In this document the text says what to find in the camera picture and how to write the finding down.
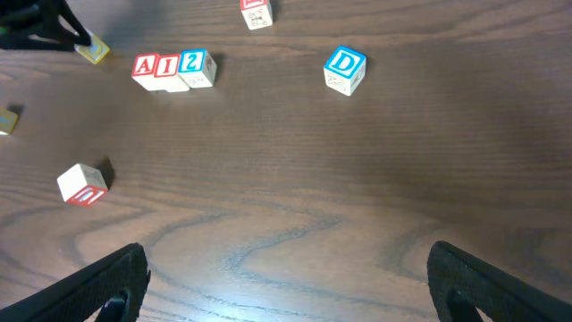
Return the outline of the red letter E block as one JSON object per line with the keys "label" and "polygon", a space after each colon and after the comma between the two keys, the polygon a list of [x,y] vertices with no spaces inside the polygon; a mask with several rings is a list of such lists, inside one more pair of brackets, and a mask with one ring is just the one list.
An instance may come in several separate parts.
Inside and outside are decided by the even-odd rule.
{"label": "red letter E block", "polygon": [[240,11],[250,30],[273,25],[273,10],[269,0],[240,0]]}

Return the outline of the red letter I block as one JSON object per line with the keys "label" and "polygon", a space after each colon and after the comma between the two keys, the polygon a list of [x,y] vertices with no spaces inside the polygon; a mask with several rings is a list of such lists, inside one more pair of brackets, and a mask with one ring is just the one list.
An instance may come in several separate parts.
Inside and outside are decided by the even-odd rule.
{"label": "red letter I block", "polygon": [[189,91],[190,87],[179,75],[180,54],[160,55],[154,78],[160,89],[170,93]]}

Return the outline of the white block with number three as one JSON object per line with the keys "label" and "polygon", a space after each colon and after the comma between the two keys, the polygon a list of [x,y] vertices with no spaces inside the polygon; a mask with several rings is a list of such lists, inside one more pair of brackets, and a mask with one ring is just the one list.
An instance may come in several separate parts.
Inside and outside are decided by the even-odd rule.
{"label": "white block with number three", "polygon": [[75,45],[75,51],[90,61],[92,64],[98,64],[109,52],[110,47],[104,43],[97,35],[90,35],[91,45],[81,46]]}

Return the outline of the white block with cow picture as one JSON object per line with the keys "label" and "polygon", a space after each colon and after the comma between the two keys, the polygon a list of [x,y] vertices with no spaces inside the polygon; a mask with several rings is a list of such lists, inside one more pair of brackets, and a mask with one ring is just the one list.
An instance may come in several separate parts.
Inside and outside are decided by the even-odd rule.
{"label": "white block with cow picture", "polygon": [[2,109],[0,111],[0,134],[10,135],[18,120],[19,116],[15,112],[8,109]]}

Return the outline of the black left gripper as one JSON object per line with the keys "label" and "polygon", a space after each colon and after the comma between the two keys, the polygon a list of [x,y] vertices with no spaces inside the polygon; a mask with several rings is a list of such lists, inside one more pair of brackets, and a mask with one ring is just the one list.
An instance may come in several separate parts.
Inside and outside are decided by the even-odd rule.
{"label": "black left gripper", "polygon": [[74,45],[90,47],[91,36],[65,0],[1,0],[1,48],[3,50],[60,50],[55,41],[32,39],[44,37],[57,15],[71,26],[64,40]]}

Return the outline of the blue letter D block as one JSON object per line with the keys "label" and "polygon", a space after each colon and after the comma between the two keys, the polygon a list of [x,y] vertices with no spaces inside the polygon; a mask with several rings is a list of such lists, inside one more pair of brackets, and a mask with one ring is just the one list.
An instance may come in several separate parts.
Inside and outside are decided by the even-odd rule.
{"label": "blue letter D block", "polygon": [[337,47],[324,64],[326,86],[348,97],[365,76],[366,56],[349,47]]}

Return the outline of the white block near centre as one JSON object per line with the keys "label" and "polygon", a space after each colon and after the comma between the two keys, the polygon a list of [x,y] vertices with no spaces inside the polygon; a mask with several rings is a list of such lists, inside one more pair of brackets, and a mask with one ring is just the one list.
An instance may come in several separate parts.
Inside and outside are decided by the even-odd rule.
{"label": "white block near centre", "polygon": [[76,164],[57,178],[63,201],[81,207],[91,207],[108,192],[100,170]]}

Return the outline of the red letter A block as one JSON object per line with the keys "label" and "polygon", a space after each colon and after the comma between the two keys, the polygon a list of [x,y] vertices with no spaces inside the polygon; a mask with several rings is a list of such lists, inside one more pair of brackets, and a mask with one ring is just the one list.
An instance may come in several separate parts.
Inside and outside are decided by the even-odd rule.
{"label": "red letter A block", "polygon": [[158,53],[135,57],[131,78],[147,91],[164,90],[162,82],[155,76],[159,57]]}

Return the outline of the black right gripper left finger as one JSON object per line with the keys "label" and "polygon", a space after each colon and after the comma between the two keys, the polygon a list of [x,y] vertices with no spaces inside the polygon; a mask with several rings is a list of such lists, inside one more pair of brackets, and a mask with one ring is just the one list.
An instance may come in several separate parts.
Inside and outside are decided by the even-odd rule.
{"label": "black right gripper left finger", "polygon": [[12,322],[135,322],[150,281],[142,245],[131,243],[63,280],[1,310]]}

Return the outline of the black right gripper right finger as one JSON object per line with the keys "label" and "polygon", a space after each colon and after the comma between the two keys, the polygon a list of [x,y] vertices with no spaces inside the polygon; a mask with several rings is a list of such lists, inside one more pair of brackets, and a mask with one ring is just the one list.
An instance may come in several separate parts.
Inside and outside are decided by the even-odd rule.
{"label": "black right gripper right finger", "polygon": [[441,322],[568,322],[571,305],[453,246],[436,242],[427,260],[430,294]]}

